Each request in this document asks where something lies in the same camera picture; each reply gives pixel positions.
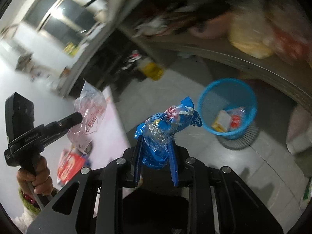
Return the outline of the person's left hand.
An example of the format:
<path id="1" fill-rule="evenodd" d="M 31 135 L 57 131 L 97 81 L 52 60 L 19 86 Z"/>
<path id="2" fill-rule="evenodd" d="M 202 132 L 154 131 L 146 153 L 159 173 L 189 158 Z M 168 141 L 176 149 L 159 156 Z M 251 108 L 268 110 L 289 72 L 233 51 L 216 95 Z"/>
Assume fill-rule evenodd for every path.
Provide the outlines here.
<path id="1" fill-rule="evenodd" d="M 34 196 L 31 189 L 28 187 L 28 182 L 32 183 L 32 186 L 34 187 L 34 194 L 49 195 L 54 189 L 52 178 L 50 176 L 50 170 L 47 166 L 47 160 L 43 156 L 40 157 L 38 165 L 36 166 L 36 175 L 20 168 L 17 171 L 16 178 L 22 192 L 32 199 L 34 199 Z"/>

